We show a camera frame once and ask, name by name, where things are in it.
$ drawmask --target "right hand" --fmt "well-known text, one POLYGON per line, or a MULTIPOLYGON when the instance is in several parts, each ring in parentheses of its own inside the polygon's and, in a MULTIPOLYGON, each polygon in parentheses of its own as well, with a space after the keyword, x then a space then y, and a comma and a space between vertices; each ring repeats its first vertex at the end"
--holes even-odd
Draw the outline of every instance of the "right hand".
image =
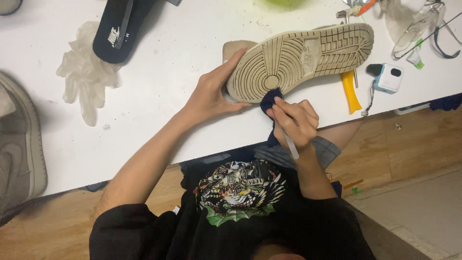
POLYGON ((313 151, 311 142, 317 136, 319 116, 308 100, 300 103, 289 104, 279 97, 274 98, 276 102, 267 114, 275 120, 274 136, 279 143, 289 148, 284 132, 292 138, 297 151, 313 151))

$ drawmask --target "wooden floor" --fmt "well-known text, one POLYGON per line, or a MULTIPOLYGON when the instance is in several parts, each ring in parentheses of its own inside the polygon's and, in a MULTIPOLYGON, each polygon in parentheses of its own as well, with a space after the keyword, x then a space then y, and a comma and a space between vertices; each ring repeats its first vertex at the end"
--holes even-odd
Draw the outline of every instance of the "wooden floor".
MULTIPOLYGON (((462 161, 462 109, 428 109, 365 121, 327 172, 341 181, 344 195, 361 192, 462 161), (401 125, 398 130, 395 124, 401 125)), ((180 204, 178 167, 167 169, 147 205, 155 214, 180 204)), ((0 228, 0 259, 88 259, 88 237, 102 191, 73 191, 38 203, 0 228)))

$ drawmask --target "small camera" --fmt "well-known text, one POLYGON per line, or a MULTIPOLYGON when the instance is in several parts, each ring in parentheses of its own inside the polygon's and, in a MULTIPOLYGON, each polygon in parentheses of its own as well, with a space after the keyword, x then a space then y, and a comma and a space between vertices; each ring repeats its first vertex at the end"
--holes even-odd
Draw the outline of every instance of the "small camera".
POLYGON ((400 89, 404 69, 388 63, 371 64, 367 73, 375 76, 374 89, 386 93, 396 93, 400 89))

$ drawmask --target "rubber outsole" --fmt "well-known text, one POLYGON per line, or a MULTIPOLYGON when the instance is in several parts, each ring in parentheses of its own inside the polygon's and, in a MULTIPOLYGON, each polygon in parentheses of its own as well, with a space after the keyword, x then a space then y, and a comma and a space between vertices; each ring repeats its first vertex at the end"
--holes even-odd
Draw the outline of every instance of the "rubber outsole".
POLYGON ((9 93, 14 95, 13 98, 20 106, 16 109, 21 109, 25 116, 27 128, 25 135, 26 154, 30 170, 29 196, 27 198, 27 200, 29 200, 43 193, 47 186, 47 170, 45 167, 45 158, 43 156, 40 123, 35 107, 25 90, 2 73, 0 73, 0 83, 9 93))
POLYGON ((239 102, 260 103, 277 87, 283 94, 318 76, 340 74, 366 61, 374 44, 368 24, 281 33, 249 49, 227 81, 239 102))

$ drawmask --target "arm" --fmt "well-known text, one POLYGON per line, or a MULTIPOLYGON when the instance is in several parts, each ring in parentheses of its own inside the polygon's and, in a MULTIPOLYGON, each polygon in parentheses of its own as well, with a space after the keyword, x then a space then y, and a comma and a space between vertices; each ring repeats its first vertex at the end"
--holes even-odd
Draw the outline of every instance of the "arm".
POLYGON ((176 148, 195 126, 223 114, 242 110, 249 104, 224 99, 221 87, 246 49, 238 50, 229 61, 202 75, 188 102, 173 118, 120 169, 98 202, 94 218, 124 204, 145 203, 159 182, 176 148))
POLYGON ((317 136, 318 114, 307 100, 289 104, 276 97, 274 101, 276 104, 272 109, 268 109, 267 114, 276 121, 274 136, 279 143, 288 149, 285 132, 297 147, 300 157, 295 163, 302 195, 310 199, 336 198, 337 195, 324 170, 319 166, 315 148, 311 144, 317 136))

